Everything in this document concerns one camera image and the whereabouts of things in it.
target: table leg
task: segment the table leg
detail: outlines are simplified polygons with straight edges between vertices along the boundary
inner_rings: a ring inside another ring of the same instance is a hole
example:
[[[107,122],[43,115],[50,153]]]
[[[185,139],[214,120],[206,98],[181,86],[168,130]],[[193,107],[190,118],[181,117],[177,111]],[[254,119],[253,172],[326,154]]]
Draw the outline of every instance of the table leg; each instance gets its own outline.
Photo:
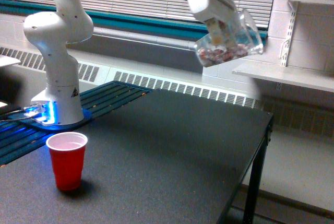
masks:
[[[253,161],[252,172],[250,174],[247,200],[244,212],[243,224],[252,224],[256,207],[256,199],[260,188],[263,164],[267,150],[267,139],[265,139]]]

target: clear plastic cup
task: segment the clear plastic cup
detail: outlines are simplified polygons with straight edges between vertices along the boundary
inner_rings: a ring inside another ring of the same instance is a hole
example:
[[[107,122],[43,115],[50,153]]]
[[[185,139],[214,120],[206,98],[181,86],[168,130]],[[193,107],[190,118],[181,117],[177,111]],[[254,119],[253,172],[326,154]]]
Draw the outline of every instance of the clear plastic cup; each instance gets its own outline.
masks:
[[[247,10],[236,14],[228,24],[217,20],[213,23],[219,25],[220,34],[215,35],[214,41],[207,34],[195,44],[196,55],[202,66],[209,67],[263,53],[260,34]]]
[[[76,132],[55,134],[47,139],[59,190],[70,191],[80,187],[87,141],[85,135]]]

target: wall shelf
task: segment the wall shelf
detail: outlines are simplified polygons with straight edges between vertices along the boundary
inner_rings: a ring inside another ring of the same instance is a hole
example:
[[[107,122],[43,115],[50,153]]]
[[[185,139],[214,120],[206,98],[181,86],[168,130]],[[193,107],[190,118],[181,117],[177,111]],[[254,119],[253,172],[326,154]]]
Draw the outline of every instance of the wall shelf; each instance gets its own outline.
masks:
[[[334,92],[334,74],[315,70],[247,61],[232,72],[257,79]]]
[[[296,11],[296,3],[307,3],[307,4],[314,4],[314,5],[330,5],[334,6],[334,0],[286,0],[289,2],[291,8]]]
[[[14,65],[18,63],[20,63],[20,61],[17,59],[0,54],[0,67]]]

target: black table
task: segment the black table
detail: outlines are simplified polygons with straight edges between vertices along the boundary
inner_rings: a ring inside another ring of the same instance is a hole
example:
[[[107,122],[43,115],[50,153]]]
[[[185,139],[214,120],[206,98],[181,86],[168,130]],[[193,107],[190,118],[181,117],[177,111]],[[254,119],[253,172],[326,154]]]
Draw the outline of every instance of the black table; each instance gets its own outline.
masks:
[[[95,119],[82,187],[59,192],[44,146],[0,169],[0,223],[222,222],[253,161],[254,215],[272,125],[262,111],[153,91]]]

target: red plastic cup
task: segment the red plastic cup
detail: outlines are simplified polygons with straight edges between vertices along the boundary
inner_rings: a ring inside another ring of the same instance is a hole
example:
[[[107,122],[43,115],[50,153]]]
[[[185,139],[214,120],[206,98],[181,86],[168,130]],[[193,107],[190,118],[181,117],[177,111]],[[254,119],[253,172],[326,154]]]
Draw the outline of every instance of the red plastic cup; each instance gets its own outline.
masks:
[[[80,187],[87,141],[85,135],[75,132],[55,134],[47,139],[59,190],[70,191]]]

